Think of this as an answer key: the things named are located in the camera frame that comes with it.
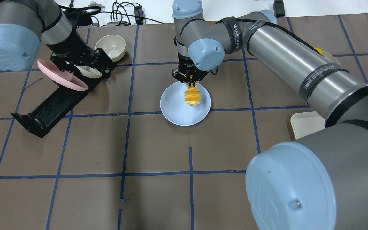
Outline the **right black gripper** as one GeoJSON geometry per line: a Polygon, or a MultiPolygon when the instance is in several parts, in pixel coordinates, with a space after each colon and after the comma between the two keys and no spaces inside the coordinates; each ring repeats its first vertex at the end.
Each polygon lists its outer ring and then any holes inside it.
{"type": "Polygon", "coordinates": [[[180,53],[178,61],[178,67],[172,70],[172,77],[181,83],[189,83],[190,90],[197,90],[198,81],[203,80],[211,72],[198,69],[190,57],[180,53]]]}

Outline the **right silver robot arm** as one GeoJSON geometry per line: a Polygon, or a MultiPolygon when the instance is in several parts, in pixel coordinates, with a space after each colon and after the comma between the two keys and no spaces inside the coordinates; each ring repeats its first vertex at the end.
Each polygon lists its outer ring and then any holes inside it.
{"type": "Polygon", "coordinates": [[[260,230],[368,230],[368,84],[278,26],[269,11],[214,25],[200,0],[172,5],[177,80],[196,83],[244,48],[325,119],[321,131],[255,156],[245,173],[260,230]]]}

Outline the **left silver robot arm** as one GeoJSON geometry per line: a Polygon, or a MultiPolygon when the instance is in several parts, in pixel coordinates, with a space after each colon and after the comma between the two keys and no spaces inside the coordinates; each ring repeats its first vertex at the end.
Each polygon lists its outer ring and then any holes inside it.
{"type": "Polygon", "coordinates": [[[44,43],[60,71],[80,75],[79,66],[103,76],[114,64],[101,49],[86,45],[60,6],[53,0],[0,0],[0,70],[30,69],[44,43]]]}

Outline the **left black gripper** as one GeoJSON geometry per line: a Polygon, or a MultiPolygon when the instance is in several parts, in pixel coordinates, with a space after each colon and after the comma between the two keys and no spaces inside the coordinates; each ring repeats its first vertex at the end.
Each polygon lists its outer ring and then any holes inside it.
{"type": "Polygon", "coordinates": [[[68,71],[76,77],[83,76],[76,66],[88,66],[100,71],[101,77],[109,77],[113,71],[111,58],[101,49],[93,50],[89,46],[70,47],[50,45],[53,51],[50,60],[60,71],[68,71]]]}

